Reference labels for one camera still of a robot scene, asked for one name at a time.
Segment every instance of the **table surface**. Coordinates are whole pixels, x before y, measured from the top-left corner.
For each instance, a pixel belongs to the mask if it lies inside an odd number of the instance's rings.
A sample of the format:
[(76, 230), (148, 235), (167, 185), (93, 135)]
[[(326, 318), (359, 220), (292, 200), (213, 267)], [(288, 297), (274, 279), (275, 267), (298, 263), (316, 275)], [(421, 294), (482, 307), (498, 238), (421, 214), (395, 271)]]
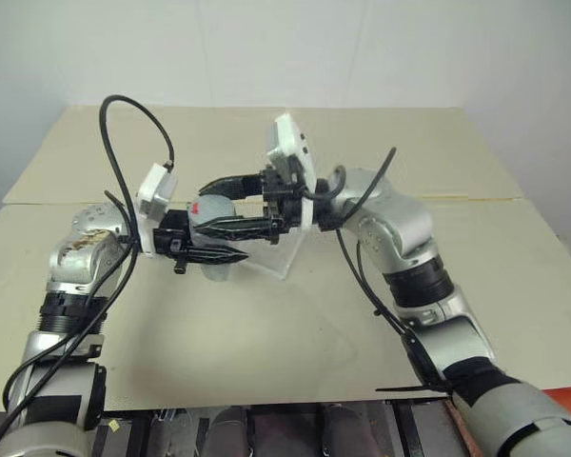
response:
[[(37, 322), (49, 253), (82, 207), (0, 212), (0, 391)], [(538, 387), (571, 386), (571, 259), (533, 206), (428, 207), (445, 264), (499, 365)], [(99, 359), (110, 409), (375, 399), (384, 398), (375, 387), (417, 383), (333, 233), (311, 232), (285, 281), (235, 266), (229, 281), (211, 283), (196, 266), (184, 276), (171, 268), (140, 258), (110, 312)], [(380, 275), (367, 270), (389, 300)]]
[[(250, 174), (266, 164), (266, 131), (284, 108), (153, 107), (176, 149), (180, 182), (173, 202), (187, 202), (208, 182)], [(398, 148), (389, 179), (402, 193), (429, 198), (516, 198), (522, 193), (461, 109), (288, 109), (305, 133), (318, 176), (338, 164), (377, 169)], [(167, 148), (135, 109), (110, 108), (115, 153), (135, 191)], [(118, 192), (99, 136), (97, 107), (70, 107), (4, 202), (95, 203)]]
[[(261, 169), (264, 132), (284, 111), (153, 110), (178, 154), (175, 202), (214, 178)], [(320, 176), (339, 163), (375, 169), (399, 147), (389, 179), (426, 200), (446, 267), (500, 366), (541, 388), (571, 386), (571, 258), (461, 109), (289, 111)], [(0, 391), (37, 322), (50, 252), (83, 204), (117, 190), (96, 123), (97, 107), (67, 109), (0, 211)], [(115, 107), (109, 125), (134, 189), (165, 160), (165, 145), (134, 110)], [(285, 281), (243, 266), (225, 283), (171, 269), (141, 258), (110, 313), (100, 358), (110, 409), (364, 400), (385, 398), (375, 387), (418, 383), (332, 233), (307, 236)]]

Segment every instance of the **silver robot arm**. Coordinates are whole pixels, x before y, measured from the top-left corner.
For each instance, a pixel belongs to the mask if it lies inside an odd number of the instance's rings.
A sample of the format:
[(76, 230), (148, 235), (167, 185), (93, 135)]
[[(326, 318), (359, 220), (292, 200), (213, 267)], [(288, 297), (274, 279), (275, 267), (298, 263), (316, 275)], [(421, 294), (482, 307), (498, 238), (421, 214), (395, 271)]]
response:
[[(332, 201), (344, 214), (373, 172), (352, 169)], [(332, 177), (331, 187), (338, 177)], [(487, 456), (571, 456), (571, 413), (537, 388), (505, 375), (462, 290), (450, 281), (423, 205), (382, 179), (346, 222), (395, 299), (403, 343), (423, 383), (448, 383), (455, 406)]]
[[(90, 306), (83, 307), (91, 289), (123, 255), (119, 236), (128, 236), (128, 229), (111, 203), (89, 207), (74, 217), (71, 234), (50, 257), (40, 322), (28, 337), (23, 362), (89, 323), (114, 292), (120, 267), (99, 287)], [(0, 457), (90, 455), (85, 431), (99, 423), (106, 395), (106, 369), (90, 361), (101, 354), (104, 337), (100, 332), (101, 322), (17, 417), (0, 442)], [(10, 392), (9, 412), (67, 347), (19, 374)]]

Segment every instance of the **black connector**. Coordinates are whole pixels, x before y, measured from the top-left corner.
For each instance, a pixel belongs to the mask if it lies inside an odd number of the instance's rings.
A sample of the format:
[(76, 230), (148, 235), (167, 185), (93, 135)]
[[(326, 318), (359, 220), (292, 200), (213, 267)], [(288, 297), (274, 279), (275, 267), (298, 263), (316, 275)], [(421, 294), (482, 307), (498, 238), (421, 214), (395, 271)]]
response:
[(436, 303), (455, 289), (439, 255), (418, 267), (385, 274), (384, 279), (396, 303), (402, 308)]
[[(108, 300), (106, 297), (92, 297), (90, 303), (86, 305), (87, 298), (87, 295), (62, 291), (47, 293), (45, 303), (40, 308), (38, 329), (54, 333), (70, 333), (75, 328), (84, 327)], [(101, 317), (89, 333), (100, 333), (104, 320), (106, 315)]]
[[(234, 264), (247, 258), (247, 254), (231, 246), (205, 245), (193, 246), (190, 242), (190, 230), (187, 211), (170, 209), (161, 221), (159, 228), (153, 231), (154, 248), (157, 254), (165, 255), (176, 261), (174, 271), (184, 274), (187, 264), (222, 265)], [(215, 228), (216, 233), (209, 230), (209, 234), (215, 238), (221, 238), (220, 228)]]

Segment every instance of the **black wire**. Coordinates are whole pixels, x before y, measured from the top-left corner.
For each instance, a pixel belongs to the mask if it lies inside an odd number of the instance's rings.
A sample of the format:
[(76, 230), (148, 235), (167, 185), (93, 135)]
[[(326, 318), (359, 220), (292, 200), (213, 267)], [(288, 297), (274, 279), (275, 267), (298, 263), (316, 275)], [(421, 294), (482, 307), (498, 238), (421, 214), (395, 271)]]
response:
[(420, 392), (424, 390), (433, 390), (435, 392), (446, 392), (445, 386), (425, 384), (421, 386), (403, 386), (403, 387), (379, 387), (376, 392)]
[(399, 335), (403, 335), (404, 330), (400, 321), (398, 321), (397, 318), (391, 313), (391, 311), (387, 309), (384, 303), (379, 299), (379, 297), (376, 296), (376, 294), (372, 291), (372, 289), (362, 280), (360, 274), (355, 269), (353, 261), (351, 260), (351, 256), (349, 255), (349, 252), (346, 249), (345, 240), (343, 239), (343, 234), (341, 233), (341, 230), (339, 228), (336, 229), (336, 237), (339, 240), (339, 245), (341, 246), (341, 250), (343, 251), (343, 256), (345, 257), (346, 263), (349, 265), (349, 269), (353, 273), (355, 280), (360, 285), (360, 288), (362, 288), (362, 291), (364, 292), (365, 296), (368, 298), (368, 300), (370, 300), (370, 303), (374, 305), (374, 308), (376, 308), (377, 311), (381, 313), (381, 315), (385, 318), (387, 323)]
[(393, 157), (396, 155), (396, 150), (397, 150), (396, 148), (391, 148), (389, 150), (389, 153), (385, 157), (383, 164), (379, 168), (379, 171), (377, 171), (377, 174), (374, 175), (374, 178), (372, 178), (372, 182), (370, 183), (370, 186), (368, 186), (368, 189), (365, 190), (364, 195), (362, 195), (362, 197), (360, 197), (360, 199), (353, 206), (353, 208), (350, 209), (349, 212), (343, 217), (343, 224), (347, 221), (347, 219), (349, 219), (353, 214), (355, 214), (355, 212), (359, 208), (362, 207), (362, 205), (365, 203), (365, 201), (368, 199), (368, 197), (372, 193), (372, 190), (374, 190), (374, 188), (377, 187), (377, 185), (379, 184), (379, 181), (381, 181), (381, 178), (383, 178), (384, 173), (389, 168), (389, 165), (391, 164)]
[(175, 153), (173, 150), (173, 145), (171, 143), (171, 139), (167, 134), (167, 131), (163, 127), (163, 125), (159, 122), (159, 120), (152, 114), (146, 107), (142, 104), (136, 102), (132, 98), (126, 97), (125, 95), (110, 95), (106, 97), (106, 99), (102, 102), (101, 107), (99, 108), (99, 130), (102, 134), (102, 142), (104, 143), (104, 148), (106, 149), (106, 155), (108, 156), (108, 160), (112, 165), (112, 170), (114, 171), (114, 175), (116, 177), (116, 181), (118, 181), (118, 185), (121, 188), (121, 192), (123, 193), (123, 198), (125, 199), (125, 205), (127, 206), (127, 211), (129, 213), (129, 218), (131, 222), (131, 237), (134, 240), (139, 239), (139, 233), (137, 228), (137, 220), (135, 218), (135, 208), (133, 207), (133, 201), (131, 200), (131, 195), (129, 194), (127, 183), (125, 182), (125, 177), (123, 176), (123, 172), (116, 161), (116, 157), (114, 156), (114, 150), (112, 149), (112, 144), (110, 143), (109, 135), (108, 135), (108, 107), (113, 102), (124, 102), (128, 103), (138, 110), (140, 110), (143, 114), (145, 114), (150, 121), (156, 126), (156, 128), (161, 131), (163, 138), (167, 143), (167, 149), (169, 154), (168, 161), (164, 164), (164, 167), (171, 171), (173, 166), (175, 165)]
[(68, 349), (66, 349), (64, 354), (49, 368), (49, 370), (45, 373), (45, 375), (42, 378), (40, 378), (40, 380), (34, 385), (34, 387), (32, 387), (31, 390), (26, 394), (24, 399), (9, 413), (4, 422), (0, 425), (0, 440), (2, 439), (4, 434), (9, 430), (10, 425), (14, 422), (17, 416), (19, 416), (19, 414), (21, 414), (21, 412), (28, 407), (28, 405), (34, 399), (36, 394), (47, 384), (47, 382), (55, 374), (55, 372), (57, 372), (57, 370), (65, 362), (68, 361), (68, 358), (76, 350), (81, 341), (83, 341), (85, 337), (90, 333), (90, 331), (97, 325), (102, 316), (108, 312), (112, 304), (116, 301), (120, 293), (123, 291), (123, 288), (125, 288), (125, 285), (127, 284), (129, 278), (131, 277), (131, 273), (135, 268), (137, 254), (138, 254), (137, 244), (130, 243), (125, 252), (123, 253), (123, 255), (118, 259), (118, 261), (116, 261), (116, 263), (106, 272), (106, 274), (102, 277), (102, 279), (100, 279), (100, 281), (95, 286), (93, 286), (86, 300), (86, 305), (88, 305), (90, 302), (89, 298), (93, 297), (93, 295), (97, 292), (99, 287), (102, 286), (102, 284), (109, 278), (109, 276), (117, 268), (119, 268), (123, 264), (123, 262), (125, 262), (127, 257), (129, 257), (130, 255), (131, 258), (129, 260), (127, 271), (125, 272), (125, 275), (123, 276), (123, 279), (117, 286), (116, 290), (110, 295), (106, 303), (97, 312), (95, 317), (93, 317), (93, 319), (91, 319), (91, 321), (81, 331), (81, 333), (76, 338), (74, 338), (71, 345), (68, 347)]
[(365, 279), (365, 274), (364, 274), (364, 266), (362, 265), (362, 244), (358, 241), (356, 247), (355, 247), (355, 251), (356, 251), (356, 257), (357, 257), (357, 261), (358, 261), (358, 272), (360, 273), (360, 279), (362, 280), (362, 283), (364, 284), (364, 286), (366, 287), (366, 289), (368, 290), (368, 293), (372, 296), (372, 298), (374, 299), (375, 303), (380, 303), (381, 307), (379, 308), (380, 313), (382, 314), (382, 316), (393, 322), (397, 327), (400, 328), (400, 330), (402, 331), (401, 334), (403, 334), (406, 331), (406, 328), (404, 327), (404, 325), (400, 322), (400, 320), (389, 310), (389, 308), (387, 308), (385, 306), (385, 304), (383, 303), (383, 301), (379, 298), (379, 296), (374, 292), (374, 290), (372, 290), (372, 287), (368, 284), (368, 281)]
[(69, 340), (71, 340), (74, 336), (76, 336), (76, 334), (82, 329), (82, 327), (78, 327), (75, 328), (74, 330), (72, 330), (70, 333), (68, 333), (62, 340), (58, 341), (56, 344), (54, 344), (53, 346), (51, 346), (50, 348), (47, 348), (45, 350), (43, 350), (42, 352), (37, 353), (36, 355), (34, 355), (33, 357), (30, 357), (28, 360), (26, 360), (24, 363), (22, 363), (13, 373), (12, 375), (9, 377), (7, 383), (4, 386), (4, 389), (2, 390), (2, 405), (4, 406), (5, 411), (9, 410), (9, 401), (10, 401), (10, 389), (12, 388), (12, 385), (14, 384), (14, 382), (16, 381), (17, 377), (26, 370), (26, 368), (28, 368), (29, 366), (35, 364), (36, 362), (38, 362), (40, 359), (46, 357), (47, 355), (51, 354), (52, 352), (54, 352), (55, 350), (57, 350), (58, 348), (60, 348), (61, 346), (65, 345)]
[[(123, 198), (125, 199), (125, 205), (127, 206), (128, 217), (125, 213), (125, 209), (123, 208), (123, 204), (114, 195), (107, 192), (106, 196), (110, 199), (110, 201), (121, 212), (121, 215), (123, 216), (125, 223), (128, 227), (129, 240), (128, 240), (127, 248), (126, 248), (125, 252), (123, 253), (123, 255), (114, 263), (114, 265), (112, 267), (110, 267), (108, 269), (108, 271), (104, 274), (104, 276), (102, 276), (102, 278), (98, 281), (98, 283), (96, 283), (93, 286), (93, 288), (89, 292), (89, 295), (87, 296), (87, 299), (85, 300), (84, 306), (85, 307), (89, 306), (92, 298), (94, 297), (95, 293), (97, 293), (97, 290), (99, 289), (99, 287), (101, 287), (104, 284), (104, 282), (107, 281), (109, 276), (111, 276), (116, 271), (116, 269), (121, 267), (121, 265), (125, 262), (127, 257), (129, 257), (129, 255), (130, 255), (131, 258), (129, 260), (129, 265), (128, 265), (128, 268), (127, 268), (127, 270), (123, 276), (123, 279), (118, 284), (116, 290), (110, 295), (110, 297), (108, 298), (108, 300), (106, 301), (104, 306), (97, 312), (97, 314), (93, 317), (93, 319), (89, 322), (89, 324), (78, 334), (78, 336), (73, 339), (71, 345), (68, 347), (68, 349), (66, 349), (64, 354), (59, 359), (57, 359), (57, 361), (49, 368), (49, 370), (45, 373), (45, 375), (26, 394), (24, 399), (12, 410), (12, 412), (10, 412), (8, 414), (8, 416), (6, 417), (6, 419), (4, 420), (4, 422), (0, 426), (0, 440), (2, 439), (4, 434), (9, 430), (10, 425), (14, 422), (14, 420), (17, 418), (17, 416), (19, 416), (19, 414), (24, 409), (26, 409), (26, 407), (28, 407), (28, 405), (34, 399), (36, 394), (47, 384), (47, 382), (55, 374), (55, 372), (57, 372), (57, 370), (65, 362), (68, 361), (68, 358), (76, 350), (78, 345), (91, 332), (91, 330), (99, 322), (99, 320), (102, 318), (102, 316), (108, 312), (109, 308), (112, 306), (112, 304), (116, 301), (116, 299), (118, 298), (120, 293), (125, 288), (125, 285), (127, 284), (129, 278), (131, 277), (133, 269), (135, 268), (135, 264), (137, 261), (137, 255), (139, 253), (139, 246), (138, 246), (139, 245), (139, 232), (138, 232), (138, 228), (137, 228), (137, 220), (135, 217), (135, 208), (133, 206), (133, 201), (131, 200), (131, 195), (128, 191), (127, 183), (125, 181), (123, 173), (122, 173), (122, 171), (118, 165), (116, 157), (114, 156), (114, 151), (112, 149), (112, 145), (110, 143), (109, 135), (108, 135), (108, 120), (107, 120), (108, 107), (112, 102), (115, 102), (115, 101), (121, 101), (121, 102), (129, 103), (130, 105), (133, 105), (135, 108), (137, 108), (141, 112), (143, 112), (152, 121), (152, 123), (159, 129), (159, 131), (161, 131), (161, 133), (163, 134), (163, 137), (165, 138), (165, 140), (167, 142), (167, 148), (168, 148), (168, 153), (169, 153), (169, 159), (168, 159), (167, 163), (165, 163), (164, 167), (168, 171), (171, 171), (173, 169), (174, 162), (175, 162), (173, 146), (171, 144), (171, 140), (169, 139), (169, 136), (167, 135), (167, 132), (165, 131), (165, 129), (163, 128), (161, 123), (158, 121), (158, 119), (148, 109), (146, 109), (146, 107), (142, 106), (141, 104), (139, 104), (135, 100), (132, 100), (126, 96), (111, 95), (111, 96), (107, 97), (99, 109), (100, 132), (101, 132), (101, 136), (102, 136), (102, 141), (104, 143), (104, 148), (106, 149), (106, 155), (108, 156), (108, 160), (110, 162), (110, 165), (112, 166), (112, 170), (114, 171), (114, 175), (115, 175), (116, 180), (119, 184), (119, 188), (120, 188), (121, 192), (123, 193)], [(66, 337), (64, 340), (62, 340), (61, 342), (59, 342), (55, 346), (56, 346), (56, 348), (59, 348), (59, 347), (65, 345), (68, 341), (69, 341), (69, 338)], [(54, 348), (45, 349), (45, 351), (43, 351), (41, 354), (48, 355), (49, 350), (53, 351)], [(38, 359), (36, 359), (36, 360), (39, 360), (43, 356), (41, 354), (37, 354), (37, 356), (34, 356), (34, 357), (38, 357)], [(3, 401), (5, 400), (5, 398), (7, 400), (5, 403), (9, 402), (9, 399), (8, 399), (9, 390), (7, 390), (6, 396), (3, 395)]]
[(329, 190), (328, 192), (325, 193), (311, 193), (308, 189), (305, 189), (303, 191), (304, 198), (314, 201), (325, 201), (325, 200), (332, 200), (339, 193), (341, 193), (345, 188), (346, 169), (342, 165), (339, 165), (337, 168), (334, 169), (334, 172), (338, 173), (339, 182), (337, 183), (336, 187), (333, 190)]
[[(123, 217), (123, 220), (125, 221), (125, 224), (128, 228), (128, 230), (130, 230), (130, 221), (127, 217), (127, 213), (125, 212), (125, 208), (123, 207), (123, 204), (119, 201), (118, 198), (116, 198), (114, 195), (112, 195), (110, 192), (108, 192), (107, 190), (104, 191), (104, 194), (107, 196), (107, 198), (114, 204), (115, 207), (118, 208), (118, 210), (121, 213), (121, 216)], [(60, 341), (58, 341), (56, 344), (54, 344), (53, 346), (51, 346), (50, 348), (47, 348), (45, 350), (43, 350), (42, 352), (39, 352), (38, 354), (34, 355), (33, 357), (30, 357), (28, 360), (26, 360), (24, 363), (22, 363), (13, 373), (12, 375), (9, 377), (9, 379), (7, 380), (4, 389), (2, 390), (2, 405), (4, 406), (5, 411), (9, 410), (9, 401), (10, 401), (10, 389), (12, 388), (12, 385), (14, 384), (14, 382), (16, 381), (17, 377), (23, 372), (25, 371), (28, 367), (30, 367), (31, 365), (35, 364), (36, 362), (40, 361), (41, 359), (43, 359), (44, 357), (46, 357), (47, 355), (53, 353), (55, 350), (57, 350), (58, 348), (60, 348), (61, 346), (65, 345), (69, 340), (71, 340), (74, 336), (76, 336), (76, 334), (82, 330), (82, 326), (79, 326), (77, 328), (75, 328), (74, 330), (72, 330), (69, 334), (67, 334), (63, 339), (61, 339)]]

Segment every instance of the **clear plastic stand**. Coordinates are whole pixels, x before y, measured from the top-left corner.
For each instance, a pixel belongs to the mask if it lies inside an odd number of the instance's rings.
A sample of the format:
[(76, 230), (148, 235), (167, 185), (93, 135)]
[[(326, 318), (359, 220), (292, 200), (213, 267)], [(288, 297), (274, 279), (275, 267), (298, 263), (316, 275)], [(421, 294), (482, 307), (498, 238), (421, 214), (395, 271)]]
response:
[(305, 231), (292, 228), (289, 233), (279, 237), (277, 245), (263, 240), (240, 241), (237, 249), (247, 252), (249, 257), (239, 264), (283, 281), (305, 236)]

